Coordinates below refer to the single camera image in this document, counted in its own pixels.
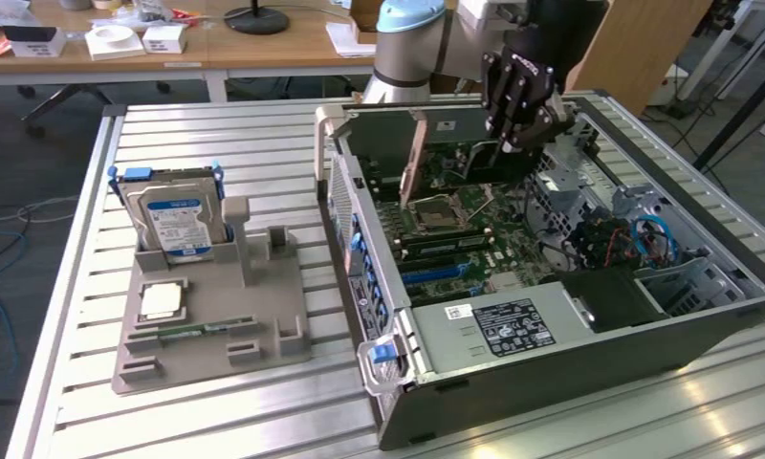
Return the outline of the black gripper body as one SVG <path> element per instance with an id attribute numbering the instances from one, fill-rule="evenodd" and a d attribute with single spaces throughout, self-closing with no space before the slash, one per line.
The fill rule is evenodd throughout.
<path id="1" fill-rule="evenodd" d="M 503 5 L 515 29 L 504 34 L 505 65 L 500 95 L 515 99 L 521 77 L 551 82 L 531 90 L 532 103 L 565 91 L 575 65 L 583 60 L 607 14 L 605 1 L 511 1 Z"/>

